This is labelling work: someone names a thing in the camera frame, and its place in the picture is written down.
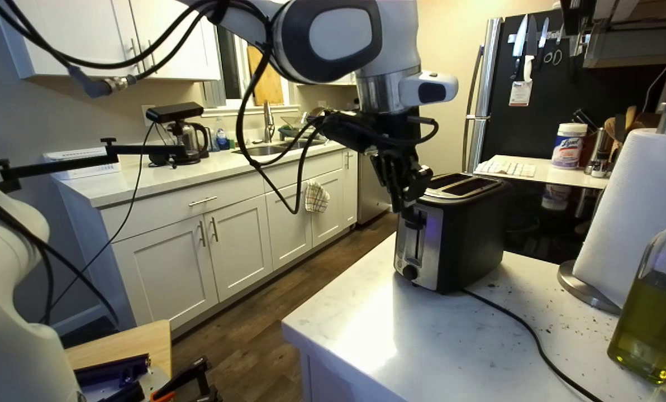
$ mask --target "glass bottle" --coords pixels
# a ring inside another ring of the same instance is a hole
[[[666,382],[666,230],[641,258],[608,356],[652,385]]]

